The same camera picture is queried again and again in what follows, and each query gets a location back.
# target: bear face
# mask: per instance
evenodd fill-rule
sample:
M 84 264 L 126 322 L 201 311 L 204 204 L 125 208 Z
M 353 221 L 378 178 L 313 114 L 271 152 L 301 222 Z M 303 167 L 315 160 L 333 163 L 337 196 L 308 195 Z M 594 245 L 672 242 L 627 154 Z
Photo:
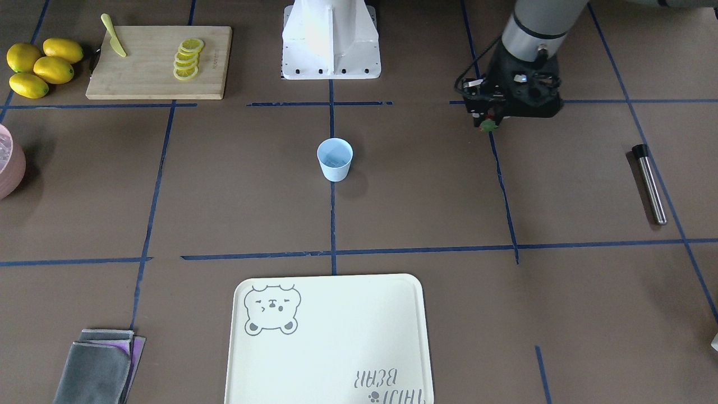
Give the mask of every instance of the bear face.
M 252 287 L 244 297 L 249 319 L 244 325 L 247 334 L 255 336 L 262 330 L 280 329 L 285 334 L 297 330 L 297 307 L 302 297 L 294 286 L 267 286 L 257 290 Z

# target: green object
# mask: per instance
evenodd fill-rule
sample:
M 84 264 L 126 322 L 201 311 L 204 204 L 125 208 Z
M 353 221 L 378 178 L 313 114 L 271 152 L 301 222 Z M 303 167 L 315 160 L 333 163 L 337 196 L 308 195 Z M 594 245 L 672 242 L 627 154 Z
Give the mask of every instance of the green object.
M 489 118 L 481 122 L 479 128 L 481 128 L 482 132 L 491 132 L 498 129 L 498 125 L 496 124 L 496 122 L 494 122 L 493 119 Z
M 110 33 L 110 46 L 112 47 L 112 50 L 115 51 L 118 55 L 121 57 L 126 57 L 127 52 L 125 52 L 125 49 L 122 48 L 122 45 L 120 45 L 120 39 L 117 38 L 117 33 L 115 33 L 115 27 L 112 25 L 112 19 L 107 14 L 102 14 L 100 16 L 100 19 L 102 20 L 102 23 L 105 24 L 105 28 L 107 28 L 107 32 Z

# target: white tray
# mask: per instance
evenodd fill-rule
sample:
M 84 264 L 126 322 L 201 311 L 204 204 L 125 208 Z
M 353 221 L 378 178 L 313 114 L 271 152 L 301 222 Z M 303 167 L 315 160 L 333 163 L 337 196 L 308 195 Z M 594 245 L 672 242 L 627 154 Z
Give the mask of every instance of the white tray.
M 421 283 L 407 274 L 242 282 L 225 404 L 285 403 L 433 404 Z

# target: yellow lemon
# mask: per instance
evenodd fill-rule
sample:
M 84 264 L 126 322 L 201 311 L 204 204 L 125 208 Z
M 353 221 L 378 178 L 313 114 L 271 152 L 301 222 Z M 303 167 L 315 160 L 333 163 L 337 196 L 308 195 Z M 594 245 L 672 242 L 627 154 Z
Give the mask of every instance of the yellow lemon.
M 32 73 L 15 73 L 10 77 L 10 88 L 27 98 L 40 98 L 49 88 L 41 78 Z
M 70 64 L 83 59 L 83 48 L 77 42 L 67 38 L 48 38 L 42 43 L 42 51 L 46 56 L 57 56 Z
M 197 65 L 197 59 L 194 59 L 191 62 L 177 62 L 174 61 L 174 68 L 177 70 L 189 70 Z
M 174 69 L 174 78 L 181 81 L 186 81 L 195 78 L 197 74 L 200 72 L 199 66 L 194 66 L 193 68 L 184 69 L 184 70 L 178 70 Z
M 42 57 L 37 46 L 31 43 L 17 43 L 7 50 L 7 64 L 16 73 L 32 72 L 32 66 Z
M 57 56 L 44 56 L 38 59 L 32 71 L 51 84 L 65 84 L 75 75 L 70 63 Z
M 198 56 L 197 53 L 188 54 L 188 53 L 177 52 L 176 54 L 174 54 L 174 61 L 178 62 L 178 63 L 189 63 L 189 62 L 192 62 L 193 60 L 196 60 L 197 56 Z
M 182 44 L 179 45 L 179 50 L 182 53 L 199 53 L 202 51 L 202 48 L 205 47 L 205 41 L 201 40 L 200 38 L 187 38 L 186 40 L 182 41 Z

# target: knife handle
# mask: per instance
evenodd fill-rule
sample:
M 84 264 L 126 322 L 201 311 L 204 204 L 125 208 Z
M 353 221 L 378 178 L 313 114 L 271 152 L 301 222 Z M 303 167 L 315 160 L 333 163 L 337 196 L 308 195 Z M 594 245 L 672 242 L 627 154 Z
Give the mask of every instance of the knife handle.
M 112 25 L 112 19 L 110 18 L 110 14 L 102 14 L 100 16 L 100 19 L 102 20 L 102 23 L 105 24 L 105 28 L 107 28 L 107 32 L 110 33 L 110 36 L 113 38 L 117 38 L 117 34 L 115 33 L 115 27 Z

